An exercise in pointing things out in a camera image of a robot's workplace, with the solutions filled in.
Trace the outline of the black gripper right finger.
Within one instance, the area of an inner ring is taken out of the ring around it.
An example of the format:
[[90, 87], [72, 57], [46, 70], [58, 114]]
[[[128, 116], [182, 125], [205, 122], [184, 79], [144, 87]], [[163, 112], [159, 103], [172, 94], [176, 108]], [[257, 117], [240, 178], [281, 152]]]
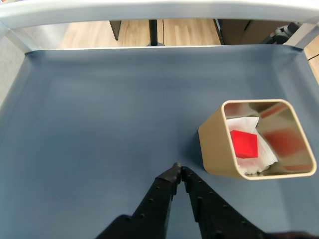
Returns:
[[265, 233], [244, 218], [188, 167], [181, 179], [203, 239], [263, 239]]

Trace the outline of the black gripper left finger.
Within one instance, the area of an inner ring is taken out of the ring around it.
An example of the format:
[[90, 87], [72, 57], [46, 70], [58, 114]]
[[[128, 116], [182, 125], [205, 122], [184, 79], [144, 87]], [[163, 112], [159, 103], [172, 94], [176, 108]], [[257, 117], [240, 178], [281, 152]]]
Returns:
[[103, 230], [99, 239], [166, 238], [171, 202], [181, 181], [181, 164], [175, 163], [155, 178], [143, 200], [129, 215], [120, 215]]

